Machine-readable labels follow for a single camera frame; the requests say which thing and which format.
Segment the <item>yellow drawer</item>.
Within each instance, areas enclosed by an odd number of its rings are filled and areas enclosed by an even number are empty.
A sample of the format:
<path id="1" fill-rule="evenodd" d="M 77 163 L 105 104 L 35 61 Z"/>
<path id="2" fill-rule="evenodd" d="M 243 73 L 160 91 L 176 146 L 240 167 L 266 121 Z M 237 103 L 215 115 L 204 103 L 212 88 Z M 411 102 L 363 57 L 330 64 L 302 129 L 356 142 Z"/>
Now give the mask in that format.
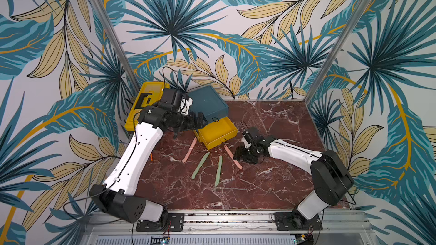
<path id="1" fill-rule="evenodd" d="M 219 122 L 212 122 L 201 130 L 194 130 L 194 134 L 207 150 L 211 150 L 221 145 L 218 138 L 224 137 L 228 141 L 236 137 L 237 128 L 228 117 L 225 117 L 220 119 Z"/>

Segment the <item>pink knife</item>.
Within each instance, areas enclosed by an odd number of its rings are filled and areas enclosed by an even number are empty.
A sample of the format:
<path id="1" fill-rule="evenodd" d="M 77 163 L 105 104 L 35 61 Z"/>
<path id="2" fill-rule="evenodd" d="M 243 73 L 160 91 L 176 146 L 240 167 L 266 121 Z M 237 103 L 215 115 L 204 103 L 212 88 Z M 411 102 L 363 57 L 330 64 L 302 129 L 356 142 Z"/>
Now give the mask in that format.
<path id="1" fill-rule="evenodd" d="M 189 156 L 190 156 L 190 154 L 192 153 L 192 151 L 193 151 L 193 149 L 194 149 L 196 143 L 197 143 L 197 138 L 195 137 L 195 138 L 193 139 L 193 141 L 192 141 L 192 143 L 191 143 L 191 145 L 190 145 L 190 147 L 189 147 L 189 149 L 188 149 L 188 151 L 187 151 L 187 153 L 186 153 L 184 159 L 182 160 L 183 163 L 186 163 L 187 160 L 189 159 Z"/>
<path id="2" fill-rule="evenodd" d="M 238 169 L 242 169 L 243 168 L 242 165 L 240 165 L 240 163 L 237 160 L 234 159 L 234 155 L 231 152 L 231 150 L 229 149 L 229 147 L 227 145 L 224 145 L 224 149 L 227 152 L 227 154 L 229 155 L 229 157 L 232 160 L 232 162 L 236 165 L 236 167 Z"/>

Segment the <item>teal drawer cabinet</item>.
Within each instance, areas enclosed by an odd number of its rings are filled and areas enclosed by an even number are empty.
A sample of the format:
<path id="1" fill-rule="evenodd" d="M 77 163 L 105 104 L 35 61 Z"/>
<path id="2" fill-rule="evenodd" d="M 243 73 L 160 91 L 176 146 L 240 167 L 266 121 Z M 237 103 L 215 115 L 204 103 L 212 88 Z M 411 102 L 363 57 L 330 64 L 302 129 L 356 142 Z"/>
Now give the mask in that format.
<path id="1" fill-rule="evenodd" d="M 222 119 L 228 116 L 229 107 L 216 90 L 208 85 L 188 92 L 187 95 L 193 100 L 190 112 L 201 112 L 208 123 L 212 123 L 212 117 Z"/>

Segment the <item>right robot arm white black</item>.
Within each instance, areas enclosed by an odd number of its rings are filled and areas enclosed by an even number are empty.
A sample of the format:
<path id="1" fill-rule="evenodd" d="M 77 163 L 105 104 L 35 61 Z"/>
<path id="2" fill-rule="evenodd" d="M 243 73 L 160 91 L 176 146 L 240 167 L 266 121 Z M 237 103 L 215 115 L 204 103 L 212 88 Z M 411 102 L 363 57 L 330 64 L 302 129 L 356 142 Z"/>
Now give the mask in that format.
<path id="1" fill-rule="evenodd" d="M 258 164 L 268 157 L 287 162 L 309 173 L 313 191 L 291 213 L 294 224 L 301 227 L 329 206 L 337 205 L 354 185 L 354 179 L 334 151 L 324 152 L 298 147 L 273 136 L 263 136 L 251 127 L 243 133 L 233 159 Z"/>

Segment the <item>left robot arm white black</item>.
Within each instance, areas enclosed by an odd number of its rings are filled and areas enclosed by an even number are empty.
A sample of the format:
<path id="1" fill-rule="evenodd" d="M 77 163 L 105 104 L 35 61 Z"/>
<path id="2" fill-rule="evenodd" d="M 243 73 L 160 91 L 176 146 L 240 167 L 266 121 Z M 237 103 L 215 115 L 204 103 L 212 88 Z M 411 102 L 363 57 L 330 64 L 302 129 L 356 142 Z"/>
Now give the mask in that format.
<path id="1" fill-rule="evenodd" d="M 118 219 L 163 223 L 164 206 L 135 195 L 141 173 L 165 131 L 202 129 L 207 120 L 202 112 L 184 113 L 154 104 L 142 109 L 137 121 L 119 163 L 102 184 L 91 187 L 89 196 L 100 211 Z"/>

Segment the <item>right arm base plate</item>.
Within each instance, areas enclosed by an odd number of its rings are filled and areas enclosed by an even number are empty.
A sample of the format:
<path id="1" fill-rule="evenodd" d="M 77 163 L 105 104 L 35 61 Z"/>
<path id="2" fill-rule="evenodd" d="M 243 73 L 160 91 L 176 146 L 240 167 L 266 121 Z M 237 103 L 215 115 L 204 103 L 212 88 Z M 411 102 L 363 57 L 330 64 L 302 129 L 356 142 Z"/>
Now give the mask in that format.
<path id="1" fill-rule="evenodd" d="M 321 219 L 315 215 L 308 220 L 294 212 L 276 212 L 271 216 L 278 231 L 318 231 L 322 230 Z"/>

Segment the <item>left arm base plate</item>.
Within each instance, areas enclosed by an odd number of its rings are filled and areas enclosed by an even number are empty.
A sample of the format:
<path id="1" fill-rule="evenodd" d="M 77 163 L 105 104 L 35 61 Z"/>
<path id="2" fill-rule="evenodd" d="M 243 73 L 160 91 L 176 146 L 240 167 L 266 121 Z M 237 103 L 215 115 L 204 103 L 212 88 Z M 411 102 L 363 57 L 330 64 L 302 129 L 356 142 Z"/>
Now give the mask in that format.
<path id="1" fill-rule="evenodd" d="M 157 222 L 147 220 L 139 220 L 136 225 L 136 231 L 139 233 L 147 232 L 182 232 L 184 226 L 184 213 L 168 213 L 164 212 Z"/>

